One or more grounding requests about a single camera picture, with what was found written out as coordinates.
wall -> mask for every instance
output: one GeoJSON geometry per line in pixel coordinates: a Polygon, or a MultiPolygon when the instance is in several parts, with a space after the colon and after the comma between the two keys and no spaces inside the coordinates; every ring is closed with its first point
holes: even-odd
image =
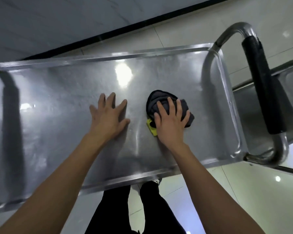
{"type": "Polygon", "coordinates": [[[0,0],[0,61],[25,58],[207,0],[0,0]]]}

hand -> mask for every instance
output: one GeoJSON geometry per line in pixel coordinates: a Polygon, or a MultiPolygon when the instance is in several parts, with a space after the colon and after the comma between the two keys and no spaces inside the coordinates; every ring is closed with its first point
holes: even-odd
{"type": "Polygon", "coordinates": [[[187,110],[186,116],[181,121],[182,107],[181,102],[177,99],[177,112],[174,103],[170,97],[167,98],[169,103],[169,115],[160,101],[157,102],[160,115],[154,113],[154,120],[159,140],[170,150],[175,151],[183,143],[183,130],[189,118],[190,111],[187,110]]]}
{"type": "Polygon", "coordinates": [[[115,109],[112,108],[112,103],[115,93],[111,93],[105,101],[105,94],[101,94],[98,101],[98,108],[90,105],[90,113],[92,123],[88,135],[91,138],[96,138],[102,145],[105,145],[110,139],[117,136],[127,124],[129,119],[118,121],[119,114],[127,104],[124,99],[115,109]]]}

leg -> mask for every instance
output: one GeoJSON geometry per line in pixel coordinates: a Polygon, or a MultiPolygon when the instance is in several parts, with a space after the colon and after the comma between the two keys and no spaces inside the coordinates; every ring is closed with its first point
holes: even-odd
{"type": "Polygon", "coordinates": [[[104,191],[102,200],[95,211],[85,234],[130,233],[128,196],[130,186],[104,191]]]}
{"type": "Polygon", "coordinates": [[[167,202],[160,196],[157,183],[144,183],[140,189],[140,197],[145,216],[143,233],[186,233],[167,202]]]}

yellow sponge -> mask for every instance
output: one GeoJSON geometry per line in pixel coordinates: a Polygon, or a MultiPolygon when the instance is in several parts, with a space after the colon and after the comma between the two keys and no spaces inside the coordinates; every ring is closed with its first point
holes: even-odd
{"type": "Polygon", "coordinates": [[[146,121],[147,126],[148,126],[148,128],[150,129],[152,135],[157,136],[156,128],[150,126],[150,123],[151,123],[151,122],[152,122],[152,120],[151,120],[151,119],[148,119],[148,120],[146,121]]]}

cart handle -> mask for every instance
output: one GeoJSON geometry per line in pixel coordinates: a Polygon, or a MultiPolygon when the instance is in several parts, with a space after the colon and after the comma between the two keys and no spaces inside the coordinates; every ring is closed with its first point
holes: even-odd
{"type": "Polygon", "coordinates": [[[250,67],[259,104],[269,134],[272,135],[274,151],[270,154],[246,154],[245,160],[266,166],[277,166],[287,158],[289,144],[286,139],[286,127],[281,112],[281,107],[274,87],[274,79],[267,63],[267,59],[252,26],[239,22],[227,28],[216,40],[215,45],[221,48],[235,33],[240,33],[244,38],[242,47],[250,67]]]}

